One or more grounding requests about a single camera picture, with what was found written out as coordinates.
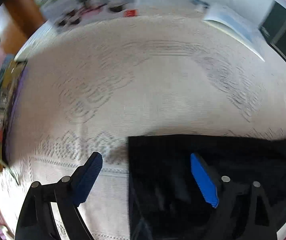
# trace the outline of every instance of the black fabric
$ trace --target black fabric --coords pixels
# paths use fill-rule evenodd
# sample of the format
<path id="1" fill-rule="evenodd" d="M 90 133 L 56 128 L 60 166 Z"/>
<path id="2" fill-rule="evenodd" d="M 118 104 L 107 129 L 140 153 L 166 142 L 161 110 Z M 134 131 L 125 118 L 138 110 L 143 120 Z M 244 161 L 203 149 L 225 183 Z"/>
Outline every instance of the black fabric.
<path id="1" fill-rule="evenodd" d="M 235 182 L 259 181 L 275 207 L 277 225 L 285 220 L 286 214 L 281 211 L 286 207 L 286 140 L 141 136 L 129 137 L 128 152 L 131 239 L 202 239 L 215 210 L 205 202 L 191 174 L 191 153 L 200 154 L 221 176 Z M 238 202 L 227 239 L 236 237 L 244 226 L 239 218 L 246 216 L 249 202 L 246 197 Z"/>

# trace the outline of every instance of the beige textured cloth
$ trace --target beige textured cloth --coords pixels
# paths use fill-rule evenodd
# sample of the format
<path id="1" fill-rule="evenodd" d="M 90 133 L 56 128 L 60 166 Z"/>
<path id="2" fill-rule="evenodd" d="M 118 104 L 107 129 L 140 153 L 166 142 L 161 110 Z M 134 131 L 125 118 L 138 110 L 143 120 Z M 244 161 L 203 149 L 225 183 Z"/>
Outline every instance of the beige textured cloth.
<path id="1" fill-rule="evenodd" d="M 33 181 L 57 182 L 98 151 L 103 170 L 80 213 L 94 238 L 128 239 L 127 136 L 286 137 L 281 57 L 262 41 L 263 62 L 203 23 L 187 0 L 158 2 L 145 0 L 140 17 L 60 35 L 46 24 L 19 53 L 29 61 L 9 158 L 20 186 L 0 174 L 13 231 Z"/>

